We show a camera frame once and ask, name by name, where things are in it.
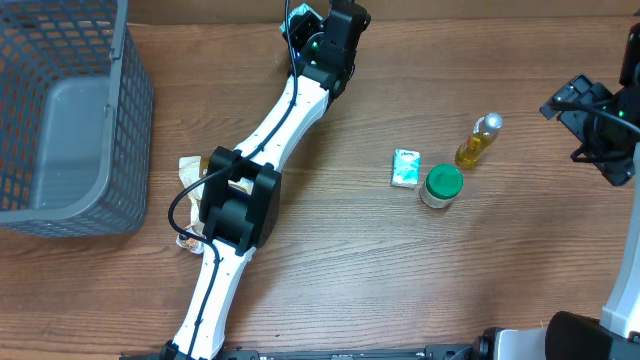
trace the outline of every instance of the gray plastic basket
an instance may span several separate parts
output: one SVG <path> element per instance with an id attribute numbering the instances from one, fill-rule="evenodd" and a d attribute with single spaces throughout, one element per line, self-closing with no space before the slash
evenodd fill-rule
<path id="1" fill-rule="evenodd" d="M 144 221 L 153 89 L 126 0 L 0 0 L 0 227 L 45 237 Z"/>

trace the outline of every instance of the small box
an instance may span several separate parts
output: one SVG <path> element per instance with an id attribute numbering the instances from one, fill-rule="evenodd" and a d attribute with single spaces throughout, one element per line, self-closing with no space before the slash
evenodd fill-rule
<path id="1" fill-rule="evenodd" d="M 420 179 L 420 153 L 396 149 L 393 156 L 391 185 L 414 188 Z"/>

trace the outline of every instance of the green lid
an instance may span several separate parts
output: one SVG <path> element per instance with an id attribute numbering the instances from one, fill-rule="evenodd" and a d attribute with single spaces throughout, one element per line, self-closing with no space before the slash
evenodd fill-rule
<path id="1" fill-rule="evenodd" d="M 448 200 L 460 193 L 464 179 L 455 166 L 440 164 L 431 170 L 424 184 L 431 195 L 438 199 Z"/>

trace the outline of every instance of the bottle cap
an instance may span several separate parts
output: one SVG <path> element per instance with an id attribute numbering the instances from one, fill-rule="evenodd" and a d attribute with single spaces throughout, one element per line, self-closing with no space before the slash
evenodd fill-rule
<path id="1" fill-rule="evenodd" d="M 484 125 L 488 130 L 499 130 L 502 128 L 502 116 L 498 113 L 489 113 L 484 117 Z"/>
<path id="2" fill-rule="evenodd" d="M 431 170 L 424 184 L 431 195 L 448 200 L 460 193 L 464 179 L 455 166 L 440 164 Z"/>

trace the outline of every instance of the wooden table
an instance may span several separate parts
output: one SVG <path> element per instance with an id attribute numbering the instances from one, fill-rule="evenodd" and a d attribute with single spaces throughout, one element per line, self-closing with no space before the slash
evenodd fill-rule
<path id="1" fill-rule="evenodd" d="M 543 326 L 559 310 L 598 317 L 634 184 L 573 164 L 577 141 L 537 109 L 581 72 L 617 89 L 635 22 L 374 21 L 346 92 L 285 166 L 279 222 L 243 275 L 229 346 L 420 347 Z M 166 221 L 178 159 L 233 147 L 284 86 L 276 24 L 132 31 L 156 90 L 146 224 L 104 238 L 1 233 L 2 359 L 114 359 L 171 339 L 201 263 Z M 424 177 L 490 111 L 504 131 L 449 209 L 389 186 L 395 148 L 420 151 Z"/>

